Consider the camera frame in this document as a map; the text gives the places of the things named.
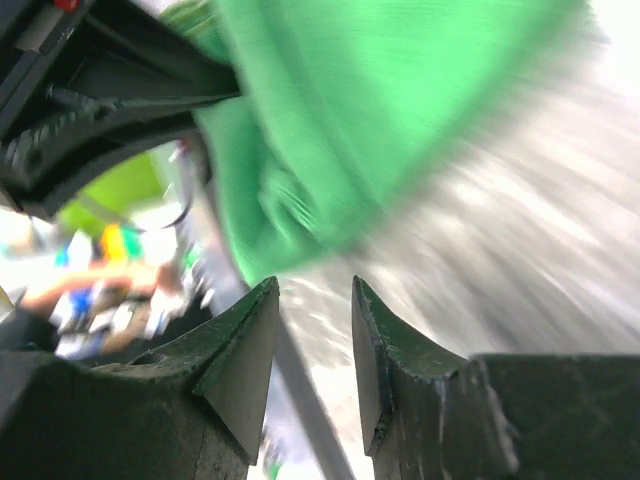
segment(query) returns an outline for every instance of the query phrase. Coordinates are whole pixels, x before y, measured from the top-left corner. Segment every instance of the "green towel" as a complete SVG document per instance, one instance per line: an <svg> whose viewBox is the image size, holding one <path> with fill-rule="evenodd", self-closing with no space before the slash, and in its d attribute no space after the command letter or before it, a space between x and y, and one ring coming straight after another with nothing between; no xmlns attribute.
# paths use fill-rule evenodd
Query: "green towel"
<svg viewBox="0 0 640 480"><path fill-rule="evenodd" d="M246 281L357 241L582 6L210 0L167 12L242 82L242 97L195 115Z"/></svg>

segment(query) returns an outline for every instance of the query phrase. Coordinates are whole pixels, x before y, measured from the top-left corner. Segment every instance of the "person's arm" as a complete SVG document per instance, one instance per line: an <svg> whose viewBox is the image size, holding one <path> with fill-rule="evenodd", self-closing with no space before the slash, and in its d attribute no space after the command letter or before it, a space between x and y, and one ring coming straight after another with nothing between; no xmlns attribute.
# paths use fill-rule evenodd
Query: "person's arm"
<svg viewBox="0 0 640 480"><path fill-rule="evenodd" d="M151 294L156 288L175 288L171 268L146 264L94 265L82 272L56 272L32 285L20 304L0 323L0 351L39 349L55 351L60 340L49 317L64 292L101 281L109 287L125 287Z"/></svg>

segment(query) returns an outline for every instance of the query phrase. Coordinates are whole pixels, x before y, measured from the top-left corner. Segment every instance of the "green cloth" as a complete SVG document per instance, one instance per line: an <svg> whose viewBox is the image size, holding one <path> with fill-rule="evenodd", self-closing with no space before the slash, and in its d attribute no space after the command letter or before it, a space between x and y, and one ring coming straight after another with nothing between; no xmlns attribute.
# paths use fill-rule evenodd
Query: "green cloth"
<svg viewBox="0 0 640 480"><path fill-rule="evenodd" d="M84 192L111 211L128 217L132 206L162 198L164 190L151 155L145 153L101 175ZM75 201L58 213L57 220L67 230L82 230L94 238L102 235L108 223Z"/></svg>
<svg viewBox="0 0 640 480"><path fill-rule="evenodd" d="M242 82L242 97L195 115L246 281L358 240L582 6L210 0L168 11Z"/></svg>

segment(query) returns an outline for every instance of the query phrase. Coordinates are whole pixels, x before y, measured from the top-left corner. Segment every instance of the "red object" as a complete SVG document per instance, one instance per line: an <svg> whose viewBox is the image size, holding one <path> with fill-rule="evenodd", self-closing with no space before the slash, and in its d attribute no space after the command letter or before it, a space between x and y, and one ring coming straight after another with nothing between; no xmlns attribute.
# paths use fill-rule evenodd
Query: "red object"
<svg viewBox="0 0 640 480"><path fill-rule="evenodd" d="M80 0L54 0L53 3L65 12L73 12L80 5Z"/></svg>

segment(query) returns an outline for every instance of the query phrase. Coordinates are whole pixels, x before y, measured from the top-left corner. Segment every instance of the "black plastic bracket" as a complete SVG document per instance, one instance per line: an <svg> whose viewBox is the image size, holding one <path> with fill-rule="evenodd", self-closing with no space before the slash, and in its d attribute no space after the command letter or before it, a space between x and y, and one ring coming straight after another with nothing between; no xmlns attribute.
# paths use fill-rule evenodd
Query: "black plastic bracket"
<svg viewBox="0 0 640 480"><path fill-rule="evenodd" d="M129 0L1 7L0 187L48 217L126 158L197 135L193 108L236 96L233 70Z"/></svg>
<svg viewBox="0 0 640 480"><path fill-rule="evenodd" d="M0 354L4 478L228 479L255 464L279 321L272 278L132 364Z"/></svg>
<svg viewBox="0 0 640 480"><path fill-rule="evenodd" d="M358 278L353 342L377 480L622 480L640 471L639 357L466 361L396 317Z"/></svg>

